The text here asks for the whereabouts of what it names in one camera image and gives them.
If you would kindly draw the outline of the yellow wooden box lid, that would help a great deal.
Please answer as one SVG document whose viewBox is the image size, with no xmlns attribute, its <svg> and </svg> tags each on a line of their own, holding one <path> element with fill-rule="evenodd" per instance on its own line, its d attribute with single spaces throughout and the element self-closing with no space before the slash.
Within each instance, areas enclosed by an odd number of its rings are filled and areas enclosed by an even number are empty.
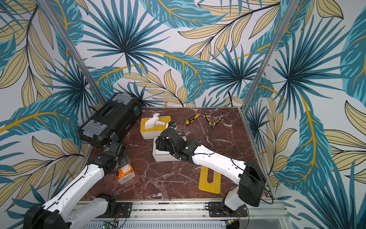
<svg viewBox="0 0 366 229">
<path fill-rule="evenodd" d="M 150 118 L 142 118 L 140 131 L 142 133 L 163 131 L 166 129 L 166 126 L 169 122 L 171 122 L 170 116 L 159 116 L 158 121 L 154 122 L 154 126 L 151 127 Z"/>
</svg>

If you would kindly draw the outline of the white plastic tissue box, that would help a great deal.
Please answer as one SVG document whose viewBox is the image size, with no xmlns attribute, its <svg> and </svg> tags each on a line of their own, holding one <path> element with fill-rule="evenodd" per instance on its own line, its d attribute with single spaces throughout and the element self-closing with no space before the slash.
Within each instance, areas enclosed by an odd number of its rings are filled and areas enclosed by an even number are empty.
<svg viewBox="0 0 366 229">
<path fill-rule="evenodd" d="M 157 138 L 168 127 L 169 122 L 171 122 L 170 116 L 161 116 L 159 117 L 159 120 L 165 123 L 163 126 L 155 126 L 150 129 L 145 129 L 145 123 L 148 119 L 149 118 L 141 119 L 140 132 L 145 140 Z"/>
</svg>

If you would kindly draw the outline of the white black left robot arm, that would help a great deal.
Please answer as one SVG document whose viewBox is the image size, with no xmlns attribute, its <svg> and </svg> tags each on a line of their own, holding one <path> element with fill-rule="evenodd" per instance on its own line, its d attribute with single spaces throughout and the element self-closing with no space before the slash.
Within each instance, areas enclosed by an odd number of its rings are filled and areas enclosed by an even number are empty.
<svg viewBox="0 0 366 229">
<path fill-rule="evenodd" d="M 74 211 L 79 200 L 105 175 L 120 174 L 127 164 L 125 146 L 112 142 L 102 154 L 92 158 L 82 172 L 59 194 L 40 207 L 31 207 L 24 215 L 25 229 L 80 229 L 91 220 L 116 217 L 122 211 L 115 197 L 100 194 L 89 204 Z"/>
</svg>

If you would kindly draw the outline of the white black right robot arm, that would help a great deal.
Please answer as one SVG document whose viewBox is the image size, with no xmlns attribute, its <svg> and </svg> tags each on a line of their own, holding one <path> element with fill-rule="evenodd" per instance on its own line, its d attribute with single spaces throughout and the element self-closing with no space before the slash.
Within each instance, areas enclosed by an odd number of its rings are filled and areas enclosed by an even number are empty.
<svg viewBox="0 0 366 229">
<path fill-rule="evenodd" d="M 210 150 L 204 145 L 184 140 L 173 127 L 164 130 L 156 139 L 156 149 L 167 151 L 174 158 L 204 166 L 227 177 L 237 187 L 228 192 L 218 211 L 228 215 L 245 204 L 258 207 L 265 189 L 266 178 L 258 163 L 234 160 Z"/>
</svg>

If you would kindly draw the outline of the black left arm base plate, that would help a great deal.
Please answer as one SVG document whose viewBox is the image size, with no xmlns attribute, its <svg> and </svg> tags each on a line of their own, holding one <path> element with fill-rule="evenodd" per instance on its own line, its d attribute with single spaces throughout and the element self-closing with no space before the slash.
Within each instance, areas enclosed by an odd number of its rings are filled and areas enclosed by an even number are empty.
<svg viewBox="0 0 366 229">
<path fill-rule="evenodd" d="M 104 213 L 106 218 L 130 218 L 132 202 L 112 202 Z"/>
</svg>

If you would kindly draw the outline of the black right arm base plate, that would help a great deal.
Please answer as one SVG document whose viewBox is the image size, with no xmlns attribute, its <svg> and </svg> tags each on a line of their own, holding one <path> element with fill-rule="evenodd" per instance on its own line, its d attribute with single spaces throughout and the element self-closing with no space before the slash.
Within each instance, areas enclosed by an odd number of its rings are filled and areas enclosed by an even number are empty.
<svg viewBox="0 0 366 229">
<path fill-rule="evenodd" d="M 245 205 L 240 206 L 237 210 L 232 210 L 221 201 L 208 202 L 205 206 L 205 210 L 209 212 L 211 218 L 245 218 L 248 216 L 247 207 Z"/>
</svg>

